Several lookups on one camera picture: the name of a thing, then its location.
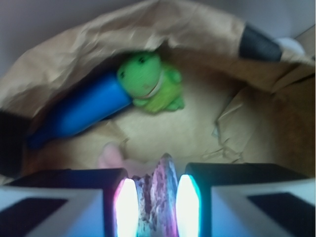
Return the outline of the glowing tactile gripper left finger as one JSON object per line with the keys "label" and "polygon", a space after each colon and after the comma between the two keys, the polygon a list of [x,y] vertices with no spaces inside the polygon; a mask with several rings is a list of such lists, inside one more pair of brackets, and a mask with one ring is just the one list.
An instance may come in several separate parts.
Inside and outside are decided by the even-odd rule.
{"label": "glowing tactile gripper left finger", "polygon": [[138,198],[123,168],[46,170],[0,188],[3,237],[135,237]]}

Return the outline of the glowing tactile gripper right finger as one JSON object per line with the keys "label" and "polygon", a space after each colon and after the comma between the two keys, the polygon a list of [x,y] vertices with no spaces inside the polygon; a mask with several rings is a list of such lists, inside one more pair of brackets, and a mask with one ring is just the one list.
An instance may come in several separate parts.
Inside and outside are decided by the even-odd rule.
{"label": "glowing tactile gripper right finger", "polygon": [[272,163],[190,162],[176,214],[181,237],[313,237],[316,180]]}

